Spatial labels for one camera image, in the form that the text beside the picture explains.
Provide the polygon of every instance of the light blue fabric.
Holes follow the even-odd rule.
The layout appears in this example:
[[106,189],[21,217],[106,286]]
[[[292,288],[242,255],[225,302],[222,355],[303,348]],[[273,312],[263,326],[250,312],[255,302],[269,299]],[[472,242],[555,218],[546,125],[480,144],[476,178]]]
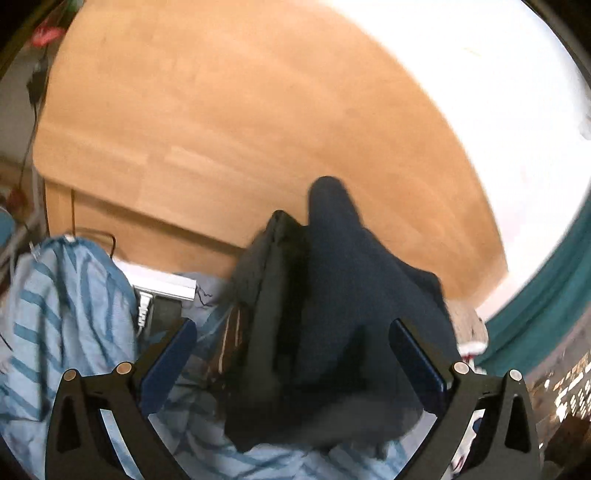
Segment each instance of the light blue fabric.
[[[44,478],[48,421],[63,372],[111,372],[137,356],[133,289],[93,242],[63,237],[24,258],[28,275],[9,312],[14,335],[8,372],[0,376],[0,432],[23,467]],[[106,422],[110,432],[112,419]],[[125,457],[122,441],[115,450]],[[127,465],[134,473],[133,463]]]

